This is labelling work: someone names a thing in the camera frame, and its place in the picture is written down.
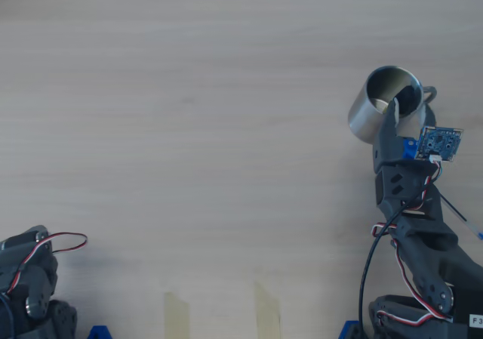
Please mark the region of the grey camera-carrying gripper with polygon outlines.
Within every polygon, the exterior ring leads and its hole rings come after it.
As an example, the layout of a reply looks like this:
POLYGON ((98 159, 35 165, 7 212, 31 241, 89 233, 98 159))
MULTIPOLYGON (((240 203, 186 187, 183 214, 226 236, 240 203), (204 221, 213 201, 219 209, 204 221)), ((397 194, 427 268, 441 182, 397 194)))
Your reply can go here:
MULTIPOLYGON (((399 102, 393 98, 383 114, 383 122, 373 145, 373 166, 377 173, 383 166, 409 168, 418 173, 434 174, 438 170, 429 160, 416 160, 417 140, 397 136, 399 102)), ((435 113, 425 103, 420 113, 420 127, 435 127, 435 113)))

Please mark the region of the bare grey gripper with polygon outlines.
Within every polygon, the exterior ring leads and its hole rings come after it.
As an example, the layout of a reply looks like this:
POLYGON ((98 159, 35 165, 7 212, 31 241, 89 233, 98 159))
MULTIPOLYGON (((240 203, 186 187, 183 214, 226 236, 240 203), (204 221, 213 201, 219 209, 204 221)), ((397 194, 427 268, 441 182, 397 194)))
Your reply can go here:
MULTIPOLYGON (((31 227, 24 233, 1 241, 1 264, 21 263, 41 239, 46 237, 48 237, 48 229, 45 226, 39 225, 31 227)), ((53 263, 51 244, 43 244, 27 263, 53 263)))

